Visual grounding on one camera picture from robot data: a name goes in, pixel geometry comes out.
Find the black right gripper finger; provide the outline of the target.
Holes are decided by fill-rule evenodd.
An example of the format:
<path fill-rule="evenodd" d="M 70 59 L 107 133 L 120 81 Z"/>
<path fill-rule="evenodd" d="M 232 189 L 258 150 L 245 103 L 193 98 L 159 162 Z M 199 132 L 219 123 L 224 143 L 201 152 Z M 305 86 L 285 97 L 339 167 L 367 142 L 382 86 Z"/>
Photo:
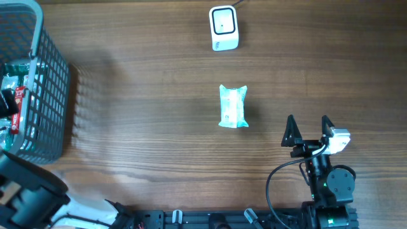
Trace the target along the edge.
<path fill-rule="evenodd" d="M 294 116 L 290 114 L 287 117 L 286 130 L 284 132 L 281 146 L 282 147 L 294 147 L 303 143 L 300 130 L 296 124 Z"/>
<path fill-rule="evenodd" d="M 332 123 L 327 115 L 324 115 L 322 117 L 322 137 L 333 137 L 334 129 L 335 125 Z"/>

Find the green glove package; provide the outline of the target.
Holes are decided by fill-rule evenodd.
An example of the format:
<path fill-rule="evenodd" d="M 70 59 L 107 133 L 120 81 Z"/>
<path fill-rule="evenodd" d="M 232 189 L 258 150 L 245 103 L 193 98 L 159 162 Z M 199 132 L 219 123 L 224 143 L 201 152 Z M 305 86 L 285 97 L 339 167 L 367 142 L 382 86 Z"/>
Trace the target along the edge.
<path fill-rule="evenodd" d="M 19 109 L 22 108 L 24 89 L 27 88 L 29 82 L 30 63 L 23 64 L 6 64 L 4 67 L 4 75 L 1 82 L 1 90 L 7 90 L 12 94 Z M 17 134 L 20 131 L 20 120 L 22 120 L 21 112 L 1 118 L 1 147 L 5 150 L 10 150 Z"/>

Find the teal wet wipes pack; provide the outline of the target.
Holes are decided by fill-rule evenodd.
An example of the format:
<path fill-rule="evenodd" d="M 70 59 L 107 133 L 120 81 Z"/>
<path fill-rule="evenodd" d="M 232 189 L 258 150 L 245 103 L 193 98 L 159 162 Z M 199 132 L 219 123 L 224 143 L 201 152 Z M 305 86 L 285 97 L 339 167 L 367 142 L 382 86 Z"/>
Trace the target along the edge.
<path fill-rule="evenodd" d="M 247 86 L 240 88 L 226 88 L 219 86 L 221 121 L 220 127 L 240 128 L 248 127 L 249 124 L 244 116 L 244 100 L 247 93 Z"/>

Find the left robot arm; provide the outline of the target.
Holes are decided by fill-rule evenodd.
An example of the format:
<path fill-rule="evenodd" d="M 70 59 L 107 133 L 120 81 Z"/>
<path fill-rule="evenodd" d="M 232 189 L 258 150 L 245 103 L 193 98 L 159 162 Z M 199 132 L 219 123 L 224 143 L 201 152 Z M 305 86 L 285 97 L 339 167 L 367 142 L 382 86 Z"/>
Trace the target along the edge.
<path fill-rule="evenodd" d="M 51 172 L 1 150 L 1 226 L 4 228 L 134 228 L 123 205 L 68 192 Z"/>

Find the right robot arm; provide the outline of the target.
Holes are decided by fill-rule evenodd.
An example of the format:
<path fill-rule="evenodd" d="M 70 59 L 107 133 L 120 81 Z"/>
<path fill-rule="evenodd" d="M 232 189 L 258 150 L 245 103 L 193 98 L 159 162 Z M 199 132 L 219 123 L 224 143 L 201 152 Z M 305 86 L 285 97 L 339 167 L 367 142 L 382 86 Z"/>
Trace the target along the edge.
<path fill-rule="evenodd" d="M 301 206 L 303 228 L 350 228 L 347 204 L 354 201 L 355 171 L 346 165 L 332 165 L 330 157 L 343 151 L 350 142 L 350 132 L 336 128 L 324 115 L 322 136 L 304 140 L 293 115 L 287 117 L 281 146 L 291 147 L 291 158 L 298 158 L 300 169 L 312 195 L 311 202 Z"/>

